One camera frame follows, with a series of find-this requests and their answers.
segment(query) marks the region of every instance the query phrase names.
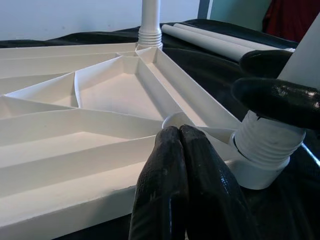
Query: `red fabric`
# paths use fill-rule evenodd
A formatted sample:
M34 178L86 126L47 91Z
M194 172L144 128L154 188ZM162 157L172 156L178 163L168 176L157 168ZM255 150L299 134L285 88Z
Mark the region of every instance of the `red fabric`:
M320 0L272 0L263 20L263 31L300 42L320 12Z

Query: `white wall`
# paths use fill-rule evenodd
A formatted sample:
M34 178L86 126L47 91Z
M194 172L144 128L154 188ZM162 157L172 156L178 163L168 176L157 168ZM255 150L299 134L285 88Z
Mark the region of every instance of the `white wall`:
M213 0L210 19L262 30L272 0Z
M161 21L197 18L199 0L162 0ZM142 0L1 0L0 40L47 40L141 24Z

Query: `white pipe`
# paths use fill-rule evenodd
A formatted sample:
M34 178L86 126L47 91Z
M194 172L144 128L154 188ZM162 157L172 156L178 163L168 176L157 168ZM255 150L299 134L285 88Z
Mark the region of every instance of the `white pipe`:
M161 0L142 0L141 27L138 45L142 47L161 47L160 29Z
M253 51L253 49L249 47L234 44L228 41L223 41L166 24L162 26L162 31L168 35L197 45L201 48L207 49L237 62L242 58L244 54Z
M220 39L220 40L227 41L230 43L238 44L238 45L241 45L241 46L244 46L247 48L251 48L254 50L279 50L279 48L274 47L274 46L269 46L269 45L257 43L254 41L249 41L249 40L237 38L234 36L228 36L228 35L212 32L212 31L207 31L207 30L203 30L203 29L200 29L197 27L192 27L192 26L188 26L188 25L184 25L184 24L180 24L180 23L176 23L173 26L176 28L188 30L188 31L191 31L191 32L194 32L197 34L202 34L202 35L205 35L205 36L208 36L211 38Z
M314 20L278 78L320 89L320 14Z

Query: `white foam board model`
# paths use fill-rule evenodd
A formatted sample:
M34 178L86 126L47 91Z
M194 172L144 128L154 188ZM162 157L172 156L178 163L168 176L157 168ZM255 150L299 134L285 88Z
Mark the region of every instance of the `white foam board model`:
M224 161L241 158L228 146L240 122L161 49L136 47L0 49L1 240L129 214L166 125L195 125Z

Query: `black cloth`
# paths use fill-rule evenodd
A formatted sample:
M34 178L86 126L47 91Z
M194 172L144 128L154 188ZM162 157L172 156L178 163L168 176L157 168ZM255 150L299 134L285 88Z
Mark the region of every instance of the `black cloth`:
M185 22L194 27L279 48L296 48L297 43L244 27L206 19ZM83 32L60 38L0 41L0 48L87 45L137 42L138 27L115 32ZM233 99L232 83L246 74L237 63L172 36L163 35L163 51L225 108L242 120L247 109ZM320 156L317 134L307 131L305 144ZM300 147L289 166L264 190L242 189L264 240L320 240L320 170L307 151ZM59 240L126 240L130 215L114 219Z

